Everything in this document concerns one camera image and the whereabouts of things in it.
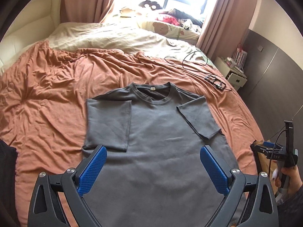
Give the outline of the person's right hand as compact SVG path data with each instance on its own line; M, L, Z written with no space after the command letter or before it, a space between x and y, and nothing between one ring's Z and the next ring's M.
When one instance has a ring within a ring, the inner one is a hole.
M299 174L298 166L292 166L289 168L282 167L280 171L289 177L288 196L292 197L302 187L302 180ZM272 174L272 181L275 183L276 187L281 187L279 169L274 170Z

